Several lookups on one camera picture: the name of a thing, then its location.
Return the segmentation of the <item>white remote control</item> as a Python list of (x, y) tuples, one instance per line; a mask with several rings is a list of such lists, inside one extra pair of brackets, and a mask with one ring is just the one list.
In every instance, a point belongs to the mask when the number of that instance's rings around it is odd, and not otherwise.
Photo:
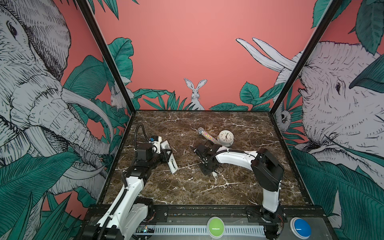
[(171, 173), (175, 174), (176, 171), (179, 169), (179, 167), (176, 163), (173, 150), (171, 149), (171, 146), (168, 140), (161, 142), (160, 146), (161, 146), (161, 153), (164, 155), (164, 158), (165, 158), (165, 162), (168, 164)]

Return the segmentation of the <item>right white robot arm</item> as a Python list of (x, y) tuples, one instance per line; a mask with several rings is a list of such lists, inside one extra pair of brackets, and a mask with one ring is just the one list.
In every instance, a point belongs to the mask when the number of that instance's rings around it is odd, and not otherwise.
[(200, 169), (204, 175), (215, 173), (223, 164), (252, 171), (263, 188), (262, 209), (271, 214), (277, 212), (285, 169), (270, 151), (265, 148), (258, 151), (242, 151), (217, 144), (200, 144), (191, 149), (199, 157)]

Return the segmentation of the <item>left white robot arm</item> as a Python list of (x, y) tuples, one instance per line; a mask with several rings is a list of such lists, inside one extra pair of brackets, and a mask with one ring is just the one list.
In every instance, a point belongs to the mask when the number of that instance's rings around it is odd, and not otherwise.
[(153, 200), (139, 194), (158, 165), (167, 164), (172, 174), (179, 168), (167, 140), (143, 135), (144, 143), (134, 143), (135, 157), (122, 173), (123, 186), (117, 197), (97, 223), (82, 227), (79, 240), (129, 240), (142, 222), (155, 218)]

